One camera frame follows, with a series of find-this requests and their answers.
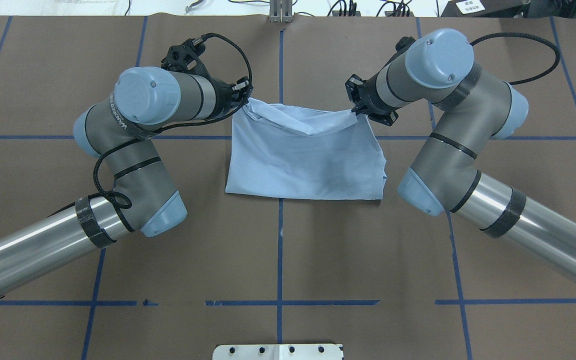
silver metal tube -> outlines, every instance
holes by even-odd
[[[128,234],[105,198],[90,200],[99,226],[116,240]],[[0,296],[98,248],[70,207],[0,239]]]
[[[508,185],[482,174],[456,213],[486,230],[509,212],[513,192]],[[502,239],[511,240],[545,260],[576,283],[576,223],[529,197],[525,198],[525,205],[515,219],[514,224],[507,224],[510,228],[504,231]]]

cloth fold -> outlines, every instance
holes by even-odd
[[[368,119],[250,98],[232,119],[226,193],[287,199],[384,197],[386,158]]]

blue cloth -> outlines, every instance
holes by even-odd
[[[364,115],[250,98],[232,119],[226,193],[269,198],[384,198],[386,158]]]

